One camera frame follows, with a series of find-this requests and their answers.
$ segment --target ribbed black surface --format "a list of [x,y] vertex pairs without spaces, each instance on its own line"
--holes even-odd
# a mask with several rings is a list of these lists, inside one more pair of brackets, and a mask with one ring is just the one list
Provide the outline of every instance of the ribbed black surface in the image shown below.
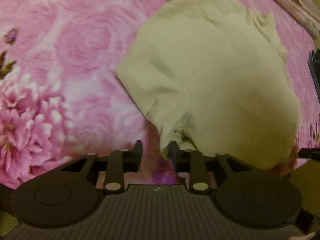
[[292,225],[273,230],[237,225],[209,197],[184,186],[132,185],[121,195],[106,196],[77,224],[50,230],[21,224],[5,240],[287,240],[299,234]]

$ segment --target light green towel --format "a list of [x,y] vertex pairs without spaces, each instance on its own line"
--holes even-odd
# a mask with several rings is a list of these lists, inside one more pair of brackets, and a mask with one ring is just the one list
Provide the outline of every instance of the light green towel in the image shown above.
[[160,133],[258,168],[287,162],[300,120],[271,14],[237,0],[170,0],[138,31],[117,74]]
[[18,220],[7,214],[6,212],[0,210],[0,236],[7,235],[11,230],[18,226]]

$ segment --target black object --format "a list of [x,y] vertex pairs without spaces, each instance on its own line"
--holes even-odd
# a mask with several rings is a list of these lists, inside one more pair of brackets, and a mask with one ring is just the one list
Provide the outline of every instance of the black object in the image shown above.
[[298,157],[320,162],[320,148],[302,148],[298,152]]
[[[141,142],[109,157],[85,155],[12,193],[20,224],[5,240],[287,240],[302,233],[292,225],[301,195],[290,183],[230,155],[182,151],[176,142],[168,155],[177,172],[190,173],[190,191],[183,185],[125,189],[123,173],[138,171]],[[99,171],[106,171],[103,190],[94,187]],[[217,189],[210,189],[207,171]]]
[[294,224],[304,233],[308,233],[314,218],[315,216],[313,214],[301,209]]
[[11,196],[13,190],[0,184],[0,210],[7,212],[8,214],[14,216],[14,212],[11,207]]
[[316,87],[316,92],[320,102],[320,50],[313,50],[309,54],[308,66]]

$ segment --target pink floral bedspread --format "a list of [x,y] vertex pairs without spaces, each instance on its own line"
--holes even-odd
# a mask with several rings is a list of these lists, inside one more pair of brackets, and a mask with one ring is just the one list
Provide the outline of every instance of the pink floral bedspread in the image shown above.
[[[314,49],[311,37],[274,1],[239,1],[273,12],[301,100],[298,143],[317,145],[320,110],[307,65]],[[1,183],[16,188],[68,156],[108,155],[136,140],[144,143],[143,160],[138,173],[125,175],[126,183],[177,182],[171,164],[159,154],[156,129],[115,75],[139,26],[164,3],[0,0],[0,53],[7,51],[3,65],[16,61],[0,81]]]

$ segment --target pink fabric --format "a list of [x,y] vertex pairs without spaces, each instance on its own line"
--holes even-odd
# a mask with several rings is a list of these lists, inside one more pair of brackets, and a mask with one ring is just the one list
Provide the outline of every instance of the pink fabric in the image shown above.
[[[260,12],[273,12],[276,29],[288,50],[289,76],[301,100],[299,144],[316,145],[316,137],[310,137],[320,116],[307,65],[308,53],[314,48],[311,37],[273,0],[240,1]],[[140,171],[126,174],[127,183],[178,181],[172,165],[159,154],[156,129],[143,117],[115,75],[116,65],[132,44],[139,26],[164,3],[165,0],[0,0],[0,33],[18,30],[13,45],[6,44],[7,37],[0,39],[0,52],[7,50],[8,58],[17,61],[19,75],[30,73],[35,90],[41,86],[46,89],[53,80],[61,82],[57,96],[71,112],[66,115],[69,125],[63,128],[76,144],[73,157],[87,152],[108,155],[113,150],[132,147],[138,139],[143,141]],[[39,107],[36,102],[29,103]],[[47,149],[50,154],[34,153],[36,159],[0,173],[0,182],[17,187],[25,174],[30,175],[28,178],[39,175],[70,155],[69,145],[62,147],[54,133],[35,133],[42,140],[50,141],[52,137],[52,149]],[[23,154],[17,156],[22,162]]]
[[16,67],[0,81],[0,182],[9,187],[61,164],[72,127],[60,82],[39,87],[29,78]]

